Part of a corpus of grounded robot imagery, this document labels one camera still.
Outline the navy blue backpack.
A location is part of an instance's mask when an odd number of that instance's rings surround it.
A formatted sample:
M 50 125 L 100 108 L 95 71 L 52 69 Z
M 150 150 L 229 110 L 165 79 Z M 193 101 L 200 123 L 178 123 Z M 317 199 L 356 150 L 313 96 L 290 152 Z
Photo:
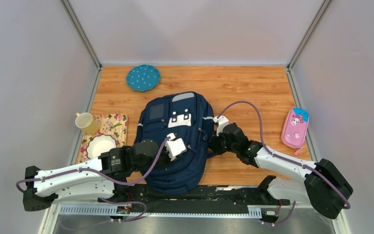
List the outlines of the navy blue backpack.
M 141 112 L 135 142 L 151 139 L 164 150 L 146 183 L 164 194 L 186 194 L 200 182 L 210 136 L 214 130 L 211 105 L 196 92 L 167 95 L 150 101 Z

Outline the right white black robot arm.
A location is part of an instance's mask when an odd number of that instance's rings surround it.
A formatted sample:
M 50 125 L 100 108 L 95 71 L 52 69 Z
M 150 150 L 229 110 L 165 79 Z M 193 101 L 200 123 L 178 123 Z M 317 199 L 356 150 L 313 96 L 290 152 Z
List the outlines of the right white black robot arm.
M 287 199 L 311 205 L 321 215 L 336 219 L 351 207 L 354 190 L 333 162 L 298 159 L 273 150 L 263 142 L 249 140 L 236 123 L 210 135 L 210 149 L 217 155 L 231 152 L 244 164 L 275 171 L 287 177 L 266 177 L 258 190 L 259 200 L 271 204 Z

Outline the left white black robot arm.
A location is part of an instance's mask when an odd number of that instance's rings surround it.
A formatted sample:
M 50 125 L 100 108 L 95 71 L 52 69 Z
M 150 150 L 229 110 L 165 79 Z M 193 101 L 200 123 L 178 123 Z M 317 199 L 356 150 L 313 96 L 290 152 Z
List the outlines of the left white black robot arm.
M 24 210 L 35 212 L 52 204 L 71 199 L 114 198 L 124 202 L 129 197 L 131 183 L 126 181 L 133 172 L 144 170 L 146 178 L 158 164 L 174 161 L 186 151 L 181 138 L 167 137 L 158 145 L 151 139 L 133 146 L 112 148 L 83 163 L 41 170 L 37 166 L 25 169 L 24 179 L 16 183 L 22 192 Z

